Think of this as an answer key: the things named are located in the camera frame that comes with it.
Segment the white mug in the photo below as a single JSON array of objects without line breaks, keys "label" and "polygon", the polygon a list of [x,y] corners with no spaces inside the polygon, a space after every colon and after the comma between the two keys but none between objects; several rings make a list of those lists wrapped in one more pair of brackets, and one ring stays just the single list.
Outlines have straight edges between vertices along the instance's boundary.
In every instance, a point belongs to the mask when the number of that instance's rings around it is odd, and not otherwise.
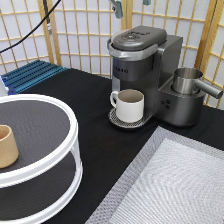
[{"label": "white mug", "polygon": [[126,123],[139,121],[144,114],[144,95],[133,89],[113,91],[110,95],[110,102],[116,108],[117,117]]}]

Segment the white rim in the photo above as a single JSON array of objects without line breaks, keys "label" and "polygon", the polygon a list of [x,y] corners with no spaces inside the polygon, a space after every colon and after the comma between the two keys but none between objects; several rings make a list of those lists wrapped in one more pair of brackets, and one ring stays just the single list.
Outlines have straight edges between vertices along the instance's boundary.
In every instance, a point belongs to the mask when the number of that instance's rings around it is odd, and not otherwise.
[{"label": "white rim", "polygon": [[64,102],[49,96],[36,94],[20,94],[0,98],[0,104],[18,100],[38,100],[60,107],[69,117],[70,130],[65,140],[52,153],[43,159],[18,170],[0,174],[0,188],[12,186],[30,180],[55,166],[71,150],[78,138],[78,124],[72,109]]}]

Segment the round tray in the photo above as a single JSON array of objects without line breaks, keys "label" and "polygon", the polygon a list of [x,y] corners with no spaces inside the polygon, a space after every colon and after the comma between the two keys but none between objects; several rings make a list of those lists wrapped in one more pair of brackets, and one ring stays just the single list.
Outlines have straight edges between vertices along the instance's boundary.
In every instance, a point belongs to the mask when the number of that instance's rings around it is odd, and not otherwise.
[{"label": "round tray", "polygon": [[80,185],[75,115],[52,97],[6,96],[0,98],[0,124],[12,128],[19,150],[17,161],[0,169],[0,223],[42,223],[63,209]]},{"label": "round tray", "polygon": [[1,97],[0,124],[12,128],[19,150],[18,160],[0,169],[0,188],[27,181],[49,170],[78,141],[78,124],[73,111],[65,103],[48,96]]},{"label": "round tray", "polygon": [[149,113],[144,113],[144,116],[141,120],[136,121],[134,123],[126,123],[124,121],[121,121],[117,115],[116,115],[116,109],[113,108],[110,110],[109,114],[109,120],[110,122],[117,128],[126,130],[126,131],[132,131],[132,130],[136,130],[138,128],[141,128],[142,126],[144,126],[149,119],[152,117],[151,114]]}]

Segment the coffee machine lid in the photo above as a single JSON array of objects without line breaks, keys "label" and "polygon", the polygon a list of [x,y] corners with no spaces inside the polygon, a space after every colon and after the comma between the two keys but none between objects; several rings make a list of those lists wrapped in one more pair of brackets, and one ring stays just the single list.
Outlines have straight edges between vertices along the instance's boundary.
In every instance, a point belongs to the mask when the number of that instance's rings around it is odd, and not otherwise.
[{"label": "coffee machine lid", "polygon": [[160,45],[167,39],[166,30],[138,26],[113,39],[113,47],[122,51],[141,51],[154,44]]}]

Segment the mug handle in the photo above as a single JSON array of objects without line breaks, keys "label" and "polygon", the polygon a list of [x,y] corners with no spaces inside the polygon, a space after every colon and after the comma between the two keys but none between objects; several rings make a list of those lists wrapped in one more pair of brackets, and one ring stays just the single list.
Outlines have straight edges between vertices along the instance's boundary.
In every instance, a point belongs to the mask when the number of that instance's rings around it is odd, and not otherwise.
[{"label": "mug handle", "polygon": [[110,102],[111,102],[111,104],[112,104],[112,106],[113,107],[115,107],[116,108],[116,104],[114,103],[114,95],[118,95],[118,91],[113,91],[111,94],[110,94]]}]

